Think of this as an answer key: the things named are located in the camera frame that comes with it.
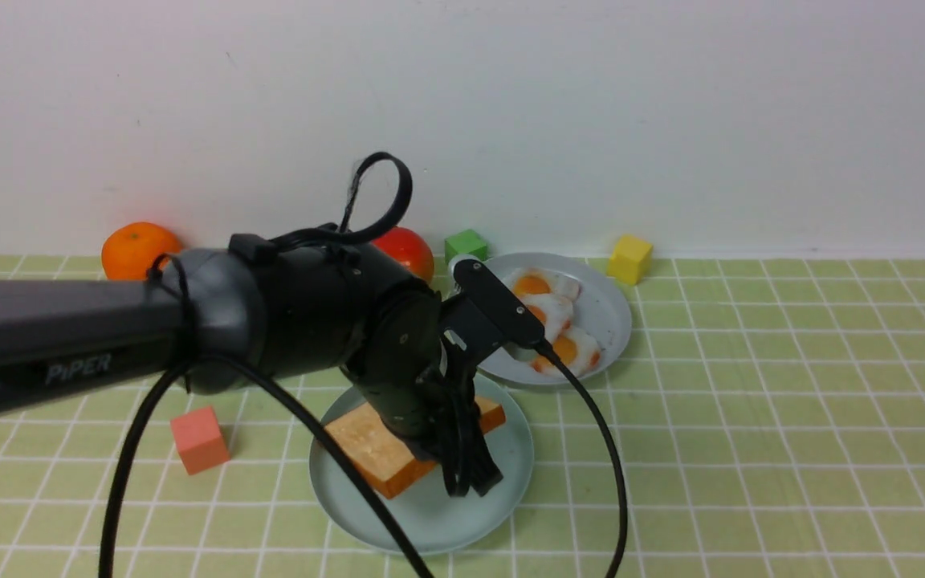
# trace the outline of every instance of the green cube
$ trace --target green cube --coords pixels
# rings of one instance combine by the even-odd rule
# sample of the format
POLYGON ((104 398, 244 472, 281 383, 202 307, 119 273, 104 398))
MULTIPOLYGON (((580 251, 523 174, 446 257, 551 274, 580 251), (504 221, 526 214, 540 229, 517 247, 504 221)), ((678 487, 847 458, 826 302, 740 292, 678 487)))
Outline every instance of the green cube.
POLYGON ((473 255, 482 261, 487 260, 487 242, 474 230, 464 230, 462 233, 445 238, 445 263, 451 261, 455 255, 473 255))

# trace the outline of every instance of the tomato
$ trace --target tomato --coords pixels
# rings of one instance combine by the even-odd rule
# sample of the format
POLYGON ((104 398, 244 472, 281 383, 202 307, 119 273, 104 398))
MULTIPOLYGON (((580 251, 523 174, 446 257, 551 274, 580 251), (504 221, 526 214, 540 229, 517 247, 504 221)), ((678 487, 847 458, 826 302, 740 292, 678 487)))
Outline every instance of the tomato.
POLYGON ((416 277, 430 282, 434 279, 434 253, 421 235, 405 227, 395 227, 373 242, 377 249, 395 259, 416 277))

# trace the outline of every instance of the light blue plate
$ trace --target light blue plate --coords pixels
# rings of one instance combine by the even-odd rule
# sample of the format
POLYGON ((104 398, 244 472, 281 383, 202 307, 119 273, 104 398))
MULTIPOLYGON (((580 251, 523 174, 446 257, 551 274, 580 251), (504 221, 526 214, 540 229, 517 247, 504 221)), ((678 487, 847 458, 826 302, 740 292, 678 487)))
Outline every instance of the light blue plate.
MULTIPOLYGON (((581 285, 581 295, 573 301, 573 325, 594 336, 601 345, 601 361, 598 366, 580 377, 581 381, 596 376, 616 362, 630 343, 633 328, 633 314, 630 303, 616 283, 588 267, 583 261, 556 255, 554 253, 509 253, 491 257, 485 266, 500 279, 518 268, 535 267, 554 271, 576 279, 581 285)), ((504 348, 499 348, 480 365, 485 371, 509 385, 563 385, 569 387, 565 377, 546 376, 538 373, 529 363, 517 361, 504 348)))
MULTIPOLYGON (((393 500, 381 500, 401 529, 424 556, 455 552, 491 534, 524 498, 533 472, 533 438, 524 411, 500 385, 484 376, 474 379, 477 395, 495 400, 506 411, 506 423, 486 437, 503 480, 487 495, 474 491, 465 498, 449 498, 441 467, 412 484, 393 500)), ((326 425, 363 403, 355 388, 345 391, 324 414, 326 425)), ((383 552, 401 553, 359 491, 319 443, 309 451, 309 482, 330 519, 357 540, 383 552)))

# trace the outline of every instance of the white wall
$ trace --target white wall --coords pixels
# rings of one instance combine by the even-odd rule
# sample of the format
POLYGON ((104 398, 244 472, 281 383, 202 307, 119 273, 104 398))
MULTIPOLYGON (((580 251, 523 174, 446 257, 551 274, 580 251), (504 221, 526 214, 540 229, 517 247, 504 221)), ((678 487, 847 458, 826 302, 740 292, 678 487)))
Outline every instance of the white wall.
POLYGON ((378 149, 436 242, 925 254, 925 0, 0 0, 0 251, 335 220, 378 149))

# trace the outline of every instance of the bread slice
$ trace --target bread slice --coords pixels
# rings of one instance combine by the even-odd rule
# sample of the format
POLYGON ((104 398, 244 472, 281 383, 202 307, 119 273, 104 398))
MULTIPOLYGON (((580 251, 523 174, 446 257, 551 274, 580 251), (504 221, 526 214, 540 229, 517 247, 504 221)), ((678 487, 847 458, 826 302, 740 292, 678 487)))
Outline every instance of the bread slice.
MULTIPOLYGON (((502 405, 477 397, 480 407, 480 429, 487 434, 506 423, 502 405)), ((366 482, 389 500, 407 490, 435 467, 434 462, 421 462, 395 434, 390 433, 381 416, 369 403, 364 403, 344 416, 327 424, 327 431, 348 454, 366 482)))

